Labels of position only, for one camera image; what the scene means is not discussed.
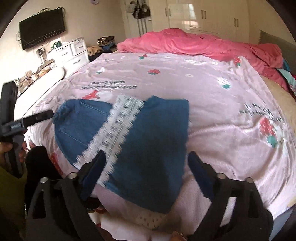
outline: lace ribbon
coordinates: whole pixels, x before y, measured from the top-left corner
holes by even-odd
[[[93,137],[86,150],[81,156],[77,156],[77,161],[73,164],[80,169],[83,164],[91,162],[97,153],[102,150],[106,154],[106,166],[99,177],[98,184],[103,187],[109,180],[109,174],[114,172],[113,165],[117,162],[117,155],[121,152],[120,145],[125,142],[125,136],[133,126],[136,115],[144,106],[143,101],[119,95],[110,115],[103,126]]]

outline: pink comforter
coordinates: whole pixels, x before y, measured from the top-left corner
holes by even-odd
[[[281,85],[286,91],[288,86],[275,68],[281,68],[281,50],[274,44],[252,45],[223,40],[209,34],[189,34],[178,28],[161,32],[149,32],[138,38],[127,39],[118,44],[120,52],[132,53],[174,53],[204,55],[219,61],[230,61],[244,56],[253,68]]]

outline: cabinet handle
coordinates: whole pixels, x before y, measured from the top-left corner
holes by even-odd
[[[79,60],[77,60],[76,62],[74,62],[73,64],[77,64],[79,61],[80,61],[80,59],[79,59]]]

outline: television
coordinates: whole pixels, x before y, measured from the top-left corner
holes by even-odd
[[[36,14],[20,22],[22,49],[34,47],[64,31],[62,8]]]

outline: human hand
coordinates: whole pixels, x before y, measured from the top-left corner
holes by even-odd
[[[6,162],[5,162],[4,153],[9,152],[11,149],[12,149],[11,143],[5,143],[5,142],[0,143],[0,166],[4,169],[6,169]],[[22,150],[19,153],[20,162],[25,162],[25,157],[26,157],[25,150],[26,149],[27,149],[27,143],[23,142],[22,143]]]

